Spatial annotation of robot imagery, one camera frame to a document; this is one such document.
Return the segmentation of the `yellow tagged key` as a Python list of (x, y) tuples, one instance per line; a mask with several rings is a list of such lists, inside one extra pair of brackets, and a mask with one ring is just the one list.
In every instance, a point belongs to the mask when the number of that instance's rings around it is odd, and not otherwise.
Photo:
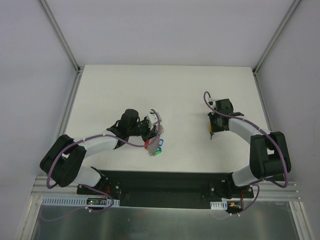
[(215, 132), (212, 130), (212, 126), (211, 125), (208, 126), (208, 130), (209, 130), (209, 134), (210, 134), (210, 140), (212, 140), (213, 139), (213, 135), (215, 134)]

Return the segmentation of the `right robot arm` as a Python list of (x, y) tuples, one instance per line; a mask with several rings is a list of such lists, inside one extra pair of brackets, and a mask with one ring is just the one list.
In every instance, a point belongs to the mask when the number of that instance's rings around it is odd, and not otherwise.
[(263, 180), (276, 184), (275, 176), (283, 176), (286, 188), (291, 161), (284, 134), (280, 131), (263, 130), (248, 120), (241, 112), (235, 112), (231, 101), (206, 98), (209, 107), (210, 135), (230, 131), (249, 144), (249, 163), (240, 170), (231, 172), (214, 187), (214, 192), (226, 199), (237, 197), (243, 189)]

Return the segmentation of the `key holder with red handle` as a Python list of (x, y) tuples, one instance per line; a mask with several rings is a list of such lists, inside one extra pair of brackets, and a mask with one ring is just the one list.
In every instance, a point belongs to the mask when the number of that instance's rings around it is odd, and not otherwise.
[(153, 153), (158, 149), (162, 148), (159, 146), (159, 139), (162, 139), (161, 135), (164, 133), (164, 127), (162, 125), (157, 125), (158, 134), (156, 137), (147, 140), (145, 143), (144, 148), (148, 151), (148, 154), (153, 157)]

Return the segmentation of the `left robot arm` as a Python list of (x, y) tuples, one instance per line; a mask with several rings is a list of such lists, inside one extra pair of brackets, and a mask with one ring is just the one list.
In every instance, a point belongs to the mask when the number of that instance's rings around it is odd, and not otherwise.
[(88, 186), (99, 195), (105, 191), (106, 177), (96, 167), (85, 167), (85, 159), (105, 151), (129, 145), (156, 151), (163, 133), (162, 119), (154, 109), (143, 119), (135, 109), (126, 109), (121, 118), (101, 133), (82, 138), (63, 134), (57, 138), (41, 160), (39, 167), (46, 173), (46, 187), (61, 188), (70, 184)]

